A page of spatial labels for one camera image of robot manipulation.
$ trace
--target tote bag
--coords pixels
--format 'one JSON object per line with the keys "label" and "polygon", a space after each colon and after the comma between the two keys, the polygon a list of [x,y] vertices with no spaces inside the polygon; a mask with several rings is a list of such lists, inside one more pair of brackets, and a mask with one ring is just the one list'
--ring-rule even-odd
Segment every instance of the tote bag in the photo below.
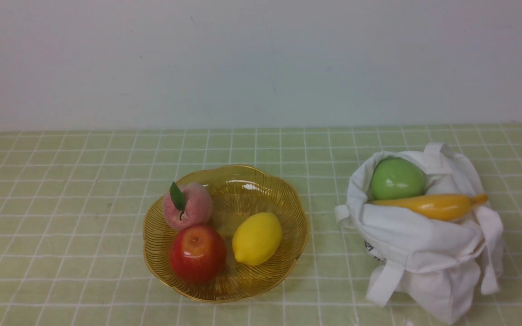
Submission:
{"label": "tote bag", "polygon": [[[423,152],[381,151],[350,178],[346,205],[335,208],[341,227],[358,229],[386,263],[373,270],[366,299],[385,306],[392,293],[406,292],[441,322],[454,324],[472,305],[481,269],[481,293],[499,291],[502,231],[489,203],[457,221],[438,221],[410,209],[368,204],[373,172],[383,159],[414,163],[426,174],[426,194],[483,193],[471,161],[446,144],[429,143]],[[482,254],[481,266],[476,262]]]}

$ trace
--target grid pattern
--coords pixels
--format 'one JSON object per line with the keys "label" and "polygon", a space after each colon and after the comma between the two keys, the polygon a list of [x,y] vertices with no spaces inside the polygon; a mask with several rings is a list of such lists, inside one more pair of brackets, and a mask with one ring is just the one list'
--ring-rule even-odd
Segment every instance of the grid pattern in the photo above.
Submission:
{"label": "grid pattern", "polygon": [[[0,133],[0,326],[439,326],[407,295],[384,309],[365,301],[379,263],[333,215],[361,162],[429,141],[470,157],[505,225],[503,290],[477,291],[457,325],[522,325],[522,124],[512,124]],[[172,180],[229,163],[290,182],[311,236],[280,286],[206,305],[149,273],[142,223]]]}

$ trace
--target yellow banana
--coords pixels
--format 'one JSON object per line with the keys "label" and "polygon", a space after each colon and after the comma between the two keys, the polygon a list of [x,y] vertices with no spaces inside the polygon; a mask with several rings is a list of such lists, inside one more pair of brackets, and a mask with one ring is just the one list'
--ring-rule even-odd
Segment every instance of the yellow banana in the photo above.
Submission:
{"label": "yellow banana", "polygon": [[430,219],[451,221],[470,213],[471,209],[487,202],[487,194],[469,197],[461,194],[433,194],[397,200],[374,200],[370,204],[408,208]]}

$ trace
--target peach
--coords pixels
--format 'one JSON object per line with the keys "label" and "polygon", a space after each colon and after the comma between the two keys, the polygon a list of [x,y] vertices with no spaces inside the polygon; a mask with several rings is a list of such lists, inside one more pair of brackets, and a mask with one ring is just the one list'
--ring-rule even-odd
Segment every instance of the peach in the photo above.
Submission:
{"label": "peach", "polygon": [[198,182],[179,186],[184,196],[184,211],[181,211],[170,196],[173,187],[165,194],[162,202],[166,223],[176,231],[193,225],[206,224],[213,211],[213,201],[206,188]]}

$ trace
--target white wall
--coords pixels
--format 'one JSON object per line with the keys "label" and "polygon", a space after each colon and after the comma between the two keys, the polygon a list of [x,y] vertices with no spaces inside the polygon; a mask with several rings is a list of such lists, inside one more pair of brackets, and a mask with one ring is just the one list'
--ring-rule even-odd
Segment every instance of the white wall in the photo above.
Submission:
{"label": "white wall", "polygon": [[0,0],[0,130],[522,121],[522,0]]}

